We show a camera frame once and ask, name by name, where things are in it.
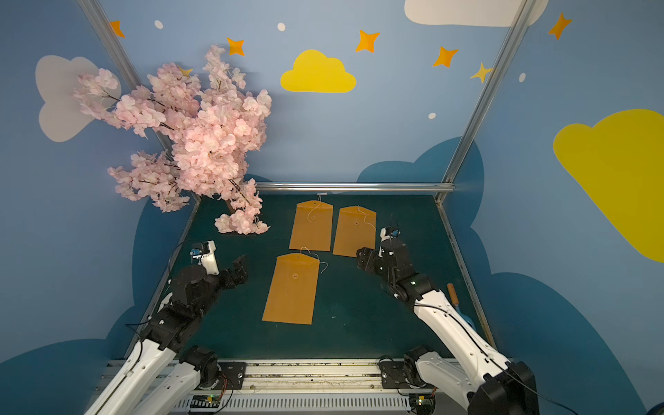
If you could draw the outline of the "kraft paper file bag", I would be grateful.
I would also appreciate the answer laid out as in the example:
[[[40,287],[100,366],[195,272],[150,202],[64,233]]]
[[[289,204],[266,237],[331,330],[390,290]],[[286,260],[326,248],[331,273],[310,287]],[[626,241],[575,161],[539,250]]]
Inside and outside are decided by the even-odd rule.
[[[311,325],[320,260],[303,253],[277,257],[262,320]]]
[[[339,211],[333,254],[343,257],[355,257],[363,248],[376,247],[377,214],[364,207],[343,207]]]
[[[329,252],[332,240],[333,206],[320,201],[297,204],[289,248]]]

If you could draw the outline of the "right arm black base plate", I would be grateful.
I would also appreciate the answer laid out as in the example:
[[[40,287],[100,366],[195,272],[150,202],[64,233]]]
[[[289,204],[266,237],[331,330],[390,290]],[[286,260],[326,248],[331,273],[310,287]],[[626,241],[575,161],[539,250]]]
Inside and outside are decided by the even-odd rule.
[[[419,378],[412,365],[406,365],[402,360],[381,358],[377,361],[380,371],[380,382],[383,389],[434,389],[434,386],[425,383]]]

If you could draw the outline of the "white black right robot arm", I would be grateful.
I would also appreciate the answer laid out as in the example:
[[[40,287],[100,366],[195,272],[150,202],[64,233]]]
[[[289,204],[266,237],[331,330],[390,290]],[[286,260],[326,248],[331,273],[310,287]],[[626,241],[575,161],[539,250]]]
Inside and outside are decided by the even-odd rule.
[[[456,358],[420,347],[404,357],[405,377],[418,388],[435,387],[468,414],[538,414],[540,405],[532,370],[499,353],[457,312],[442,290],[418,273],[408,248],[388,236],[378,249],[356,253],[357,267],[382,277],[390,292],[405,303]]]

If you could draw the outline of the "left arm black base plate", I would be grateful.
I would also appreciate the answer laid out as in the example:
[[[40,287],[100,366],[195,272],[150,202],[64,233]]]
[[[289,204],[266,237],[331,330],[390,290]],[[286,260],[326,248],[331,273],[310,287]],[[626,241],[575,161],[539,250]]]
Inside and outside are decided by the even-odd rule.
[[[247,363],[243,361],[218,361],[209,375],[210,390],[240,390],[246,377]]]

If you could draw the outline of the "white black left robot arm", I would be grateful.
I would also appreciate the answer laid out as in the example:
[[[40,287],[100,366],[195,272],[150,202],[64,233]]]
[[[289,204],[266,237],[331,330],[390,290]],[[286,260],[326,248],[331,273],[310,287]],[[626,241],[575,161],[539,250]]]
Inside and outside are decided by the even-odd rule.
[[[196,389],[223,389],[224,409],[242,388],[245,364],[221,364],[215,352],[184,347],[221,292],[247,281],[246,256],[214,275],[202,265],[175,277],[167,304],[138,333],[138,342],[87,414],[168,414]]]

